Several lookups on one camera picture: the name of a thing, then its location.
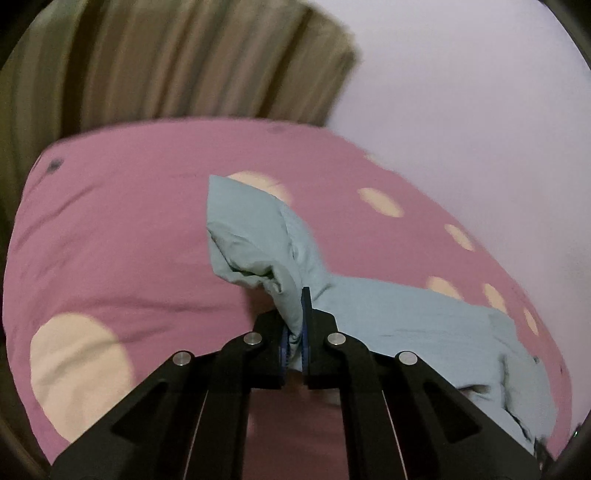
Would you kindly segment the light blue puffer jacket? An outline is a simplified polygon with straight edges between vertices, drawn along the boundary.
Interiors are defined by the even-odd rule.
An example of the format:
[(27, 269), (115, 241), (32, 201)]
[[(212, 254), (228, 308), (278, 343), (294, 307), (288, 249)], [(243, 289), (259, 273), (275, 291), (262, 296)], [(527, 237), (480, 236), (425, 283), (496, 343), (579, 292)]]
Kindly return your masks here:
[(290, 329), (290, 364), (301, 368), (304, 309), (335, 316), (370, 350), (412, 351), (528, 451), (554, 430), (558, 411), (543, 362), (520, 342), (506, 314), (430, 290), (335, 275), (307, 225), (276, 197), (219, 176), (208, 180), (206, 228), (212, 270), (266, 292)]

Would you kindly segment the striped olive curtain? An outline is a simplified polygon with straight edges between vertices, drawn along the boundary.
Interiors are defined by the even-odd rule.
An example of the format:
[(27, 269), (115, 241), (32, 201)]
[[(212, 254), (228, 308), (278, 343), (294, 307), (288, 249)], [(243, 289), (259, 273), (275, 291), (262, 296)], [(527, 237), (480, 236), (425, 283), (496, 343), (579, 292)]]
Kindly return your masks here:
[(1, 207), (53, 142), (174, 117), (322, 125), (358, 59), (304, 1), (54, 1), (1, 70)]

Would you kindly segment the pink polka dot bedsheet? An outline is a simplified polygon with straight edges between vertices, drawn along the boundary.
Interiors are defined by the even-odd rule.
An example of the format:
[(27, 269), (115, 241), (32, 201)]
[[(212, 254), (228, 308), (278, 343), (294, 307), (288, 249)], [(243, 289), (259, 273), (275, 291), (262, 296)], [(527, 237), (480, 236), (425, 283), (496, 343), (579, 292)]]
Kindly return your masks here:
[[(509, 316), (545, 366), (558, 418), (532, 451), (500, 427), (536, 458), (538, 479), (572, 477), (560, 452), (570, 380), (509, 275), (442, 207), (352, 143), (318, 128), (250, 120), (99, 130), (52, 145), (33, 165), (8, 248), (3, 327), (50, 473), (174, 353), (217, 352), (259, 315), (279, 312), (266, 292), (212, 270), (212, 176), (290, 207), (332, 274), (430, 290)], [(351, 479), (339, 392), (308, 388), (291, 353), (287, 327), (283, 386), (250, 393), (240, 479)]]

